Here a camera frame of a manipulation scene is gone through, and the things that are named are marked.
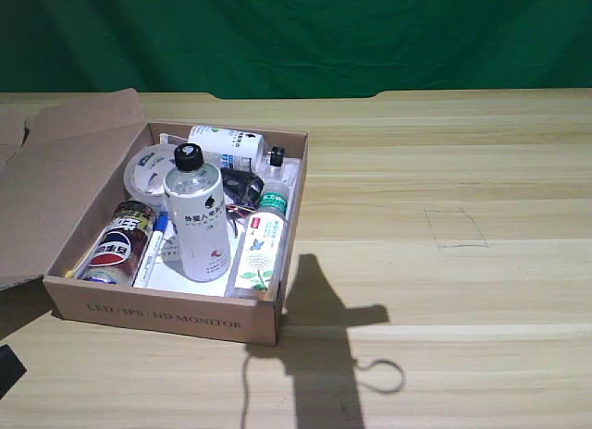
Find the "black cap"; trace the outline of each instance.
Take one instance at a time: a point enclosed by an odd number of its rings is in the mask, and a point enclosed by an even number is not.
[[[186,142],[177,147],[175,165],[181,172],[192,172],[204,165],[204,154],[200,146]]]
[[[269,164],[273,167],[281,167],[284,164],[284,153],[286,149],[283,147],[274,146],[271,148],[271,154],[269,155]]]

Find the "tape roll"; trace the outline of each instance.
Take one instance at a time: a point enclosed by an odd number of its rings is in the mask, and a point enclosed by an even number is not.
[[[160,208],[165,201],[163,182],[175,167],[174,144],[151,145],[139,151],[126,165],[123,182],[137,201]]]

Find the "drawn rectangle on table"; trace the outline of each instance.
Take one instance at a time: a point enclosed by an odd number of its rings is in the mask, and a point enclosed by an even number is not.
[[[424,210],[424,212],[439,249],[489,247],[479,225],[464,209]]]

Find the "white bottle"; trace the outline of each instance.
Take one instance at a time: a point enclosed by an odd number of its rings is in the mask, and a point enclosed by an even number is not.
[[[243,172],[255,172],[267,153],[263,136],[249,131],[193,126],[189,141],[200,144],[206,163]]]
[[[212,281],[226,273],[231,260],[222,175],[192,143],[177,147],[175,166],[164,186],[183,270],[195,281]]]
[[[259,210],[247,216],[226,296],[273,300],[278,292],[288,223],[290,189],[281,181],[264,185]]]

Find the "box lid flap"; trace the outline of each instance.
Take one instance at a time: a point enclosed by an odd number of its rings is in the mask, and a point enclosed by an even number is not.
[[[10,112],[0,117],[0,144],[20,147],[25,138],[26,117]]]
[[[145,122],[140,96],[133,89],[87,96],[41,111],[27,144],[73,138]]]
[[[47,274],[96,202],[113,212],[98,194],[114,180],[121,185],[130,150],[145,141],[144,126],[28,144],[6,164],[0,175],[0,287]]]

